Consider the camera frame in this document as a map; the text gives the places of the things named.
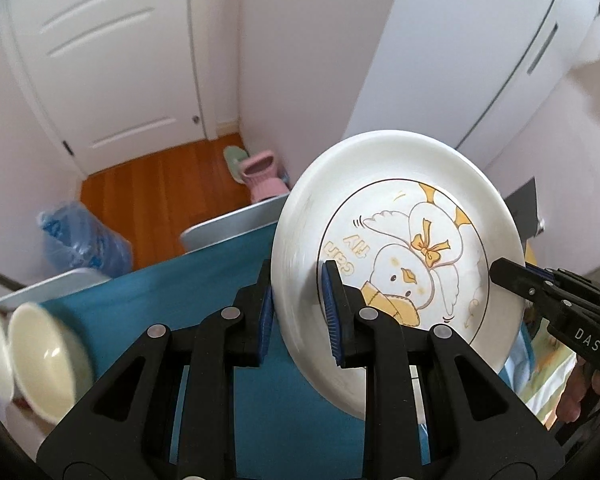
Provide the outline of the right hand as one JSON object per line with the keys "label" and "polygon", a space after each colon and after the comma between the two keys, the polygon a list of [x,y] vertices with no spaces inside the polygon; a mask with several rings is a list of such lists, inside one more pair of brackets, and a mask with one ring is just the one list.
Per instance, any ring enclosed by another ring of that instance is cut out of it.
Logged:
{"label": "right hand", "polygon": [[581,404],[590,389],[600,396],[600,371],[594,370],[579,356],[558,402],[557,419],[561,422],[575,422],[581,414]]}

